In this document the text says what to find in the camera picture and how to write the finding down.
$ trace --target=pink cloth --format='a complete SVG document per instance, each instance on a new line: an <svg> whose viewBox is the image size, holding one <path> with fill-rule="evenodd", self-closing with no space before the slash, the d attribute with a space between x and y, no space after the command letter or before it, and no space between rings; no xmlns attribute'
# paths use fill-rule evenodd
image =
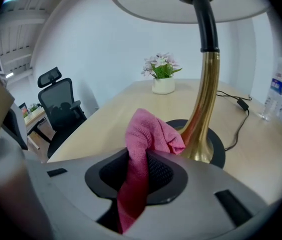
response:
<svg viewBox="0 0 282 240"><path fill-rule="evenodd" d="M117 195L120 233L126 232L141 215L148 192L146 149L180 154L185 145L171 126L139 108L133 115L125 134L129 151L126 180Z"/></svg>

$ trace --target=black slot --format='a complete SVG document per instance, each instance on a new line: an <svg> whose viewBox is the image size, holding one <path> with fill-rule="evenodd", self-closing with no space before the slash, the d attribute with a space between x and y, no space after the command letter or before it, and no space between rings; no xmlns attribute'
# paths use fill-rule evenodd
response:
<svg viewBox="0 0 282 240"><path fill-rule="evenodd" d="M59 169L47 171L47 174L48 174L50 177L54 177L54 176L57 176L57 175L60 175L60 174L66 173L66 172L67 172L66 169L64 169L64 168L59 168Z"/></svg>
<svg viewBox="0 0 282 240"><path fill-rule="evenodd" d="M237 227L252 218L252 214L229 190L217 192L215 196Z"/></svg>

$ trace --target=bottle label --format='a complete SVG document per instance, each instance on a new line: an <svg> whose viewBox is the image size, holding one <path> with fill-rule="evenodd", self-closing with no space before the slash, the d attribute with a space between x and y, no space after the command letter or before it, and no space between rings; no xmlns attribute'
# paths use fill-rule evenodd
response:
<svg viewBox="0 0 282 240"><path fill-rule="evenodd" d="M278 92L280 95L282 95L282 82L273 78L272 84L271 84L271 89Z"/></svg>

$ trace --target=gold metal base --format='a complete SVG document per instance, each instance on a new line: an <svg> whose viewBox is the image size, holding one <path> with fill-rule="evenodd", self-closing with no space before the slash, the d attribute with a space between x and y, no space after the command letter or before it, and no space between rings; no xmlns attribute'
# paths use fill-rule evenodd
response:
<svg viewBox="0 0 282 240"><path fill-rule="evenodd" d="M219 52L203 53L202 77L195 107L190 119L179 130L186 146L181 156L209 163L213 157L213 145L207 139L220 72Z"/></svg>

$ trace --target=chair headrest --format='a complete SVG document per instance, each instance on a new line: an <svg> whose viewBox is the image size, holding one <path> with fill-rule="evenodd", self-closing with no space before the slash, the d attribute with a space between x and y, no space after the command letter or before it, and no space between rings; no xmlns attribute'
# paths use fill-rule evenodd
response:
<svg viewBox="0 0 282 240"><path fill-rule="evenodd" d="M39 86L40 88L46 87L49 84L56 82L56 80L60 79L61 77L62 74L56 66L50 71L39 76L39 78L37 79L37 86Z"/></svg>

